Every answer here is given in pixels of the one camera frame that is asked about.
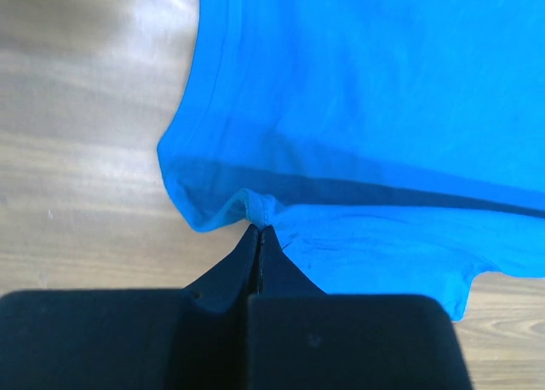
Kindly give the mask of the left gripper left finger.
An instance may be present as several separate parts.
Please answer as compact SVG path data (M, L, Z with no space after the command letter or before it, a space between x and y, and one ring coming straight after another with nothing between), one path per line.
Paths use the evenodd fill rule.
M237 389L259 233L183 289L1 299L4 389Z

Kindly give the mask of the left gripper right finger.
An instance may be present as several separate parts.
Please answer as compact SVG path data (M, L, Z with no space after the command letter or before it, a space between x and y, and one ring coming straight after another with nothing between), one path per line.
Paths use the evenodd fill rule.
M450 317L424 295L327 295L261 232L250 389L470 389Z

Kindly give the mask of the teal blue t-shirt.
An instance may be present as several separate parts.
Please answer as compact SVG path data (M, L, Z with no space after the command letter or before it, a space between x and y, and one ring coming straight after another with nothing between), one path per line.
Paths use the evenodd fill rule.
M199 0L158 161L194 230L458 320L481 273L544 274L544 0Z

